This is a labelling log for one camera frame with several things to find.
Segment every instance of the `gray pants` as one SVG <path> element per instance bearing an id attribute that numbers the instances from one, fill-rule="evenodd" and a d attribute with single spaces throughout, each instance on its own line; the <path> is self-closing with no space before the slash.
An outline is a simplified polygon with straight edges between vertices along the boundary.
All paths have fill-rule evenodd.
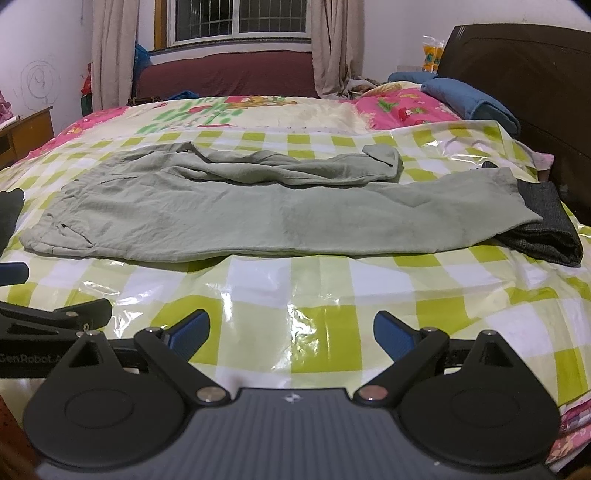
<path id="1" fill-rule="evenodd" d="M 68 257 L 186 262 L 218 255 L 382 255 L 469 247 L 540 217 L 508 168 L 399 185 L 398 152 L 298 161 L 162 145 L 115 155 L 63 187 L 20 236 Z"/>

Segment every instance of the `gray gripper base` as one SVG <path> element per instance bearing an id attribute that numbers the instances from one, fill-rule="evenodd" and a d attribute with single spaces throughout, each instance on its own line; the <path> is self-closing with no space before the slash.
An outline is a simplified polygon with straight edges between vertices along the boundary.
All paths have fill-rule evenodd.
<path id="1" fill-rule="evenodd" d="M 536 466 L 497 475 L 458 471 L 418 450 L 385 410 L 343 389 L 243 389 L 203 408 L 180 437 L 135 466 L 82 473 L 49 463 L 44 480 L 550 480 Z"/>

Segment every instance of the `window frame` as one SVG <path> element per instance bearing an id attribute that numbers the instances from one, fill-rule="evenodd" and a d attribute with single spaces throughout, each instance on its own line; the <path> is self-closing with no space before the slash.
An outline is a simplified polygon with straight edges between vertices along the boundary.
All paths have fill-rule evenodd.
<path id="1" fill-rule="evenodd" d="M 189 38 L 188 40 L 175 40 L 176 38 L 176 13 L 177 0 L 167 0 L 167 46 L 177 47 L 191 44 L 208 43 L 228 40 L 252 40 L 257 38 L 310 38 L 310 4 L 312 0 L 306 0 L 306 31 L 305 32 L 243 32 L 238 31 L 240 25 L 240 1 L 233 0 L 232 8 L 232 33 L 229 35 L 213 35 L 211 37 Z"/>

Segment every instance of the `black circular pad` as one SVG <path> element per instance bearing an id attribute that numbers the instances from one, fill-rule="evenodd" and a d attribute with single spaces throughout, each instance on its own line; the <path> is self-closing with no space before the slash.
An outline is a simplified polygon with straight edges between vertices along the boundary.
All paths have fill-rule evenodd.
<path id="1" fill-rule="evenodd" d="M 460 371 L 412 387 L 399 410 L 408 437 L 434 458 L 469 468 L 504 469 L 544 459 L 557 434 L 556 405 L 503 370 Z"/>
<path id="2" fill-rule="evenodd" d="M 179 429 L 184 404 L 152 375 L 70 369 L 33 396 L 23 424 L 33 446 L 63 465 L 109 469 L 151 456 Z"/>

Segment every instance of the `wooden drawer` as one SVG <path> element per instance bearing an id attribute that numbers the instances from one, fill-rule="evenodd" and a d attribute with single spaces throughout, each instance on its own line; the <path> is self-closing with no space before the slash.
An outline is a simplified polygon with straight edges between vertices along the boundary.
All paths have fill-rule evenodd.
<path id="1" fill-rule="evenodd" d="M 20 123 L 12 129 L 11 134 L 14 152 L 20 160 L 53 138 L 49 110 Z"/>
<path id="2" fill-rule="evenodd" d="M 10 165 L 17 159 L 9 135 L 0 135 L 0 168 Z"/>

